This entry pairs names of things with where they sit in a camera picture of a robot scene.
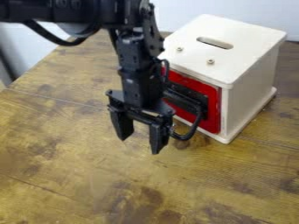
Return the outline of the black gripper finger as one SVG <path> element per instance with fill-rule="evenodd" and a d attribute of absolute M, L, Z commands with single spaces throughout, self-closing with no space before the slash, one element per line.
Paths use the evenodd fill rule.
<path fill-rule="evenodd" d="M 121 141 L 125 141 L 135 132 L 133 120 L 127 116 L 124 112 L 109 111 L 109 116 L 117 138 Z"/>
<path fill-rule="evenodd" d="M 168 144 L 168 140 L 168 129 L 160 124 L 152 124 L 149 126 L 149 144 L 153 155 L 156 155 Z"/>

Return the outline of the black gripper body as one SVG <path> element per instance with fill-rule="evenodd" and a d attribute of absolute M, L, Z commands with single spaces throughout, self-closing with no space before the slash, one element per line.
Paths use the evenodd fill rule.
<path fill-rule="evenodd" d="M 135 121 L 151 126 L 172 127 L 173 110 L 163 102 L 164 76 L 157 59 L 164 51 L 160 34 L 140 31 L 111 31 L 109 37 L 116 50 L 121 90 L 108 90 L 108 110 L 124 112 Z"/>

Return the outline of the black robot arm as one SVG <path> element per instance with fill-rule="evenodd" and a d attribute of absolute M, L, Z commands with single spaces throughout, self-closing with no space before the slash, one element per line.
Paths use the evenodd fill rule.
<path fill-rule="evenodd" d="M 25 25 L 59 46 L 77 46 L 107 30 L 116 51 L 121 89 L 108 90 L 108 111 L 117 137 L 149 128 L 157 154 L 168 144 L 173 109 L 164 103 L 169 63 L 157 56 L 164 38 L 149 0 L 0 0 L 0 22 Z"/>

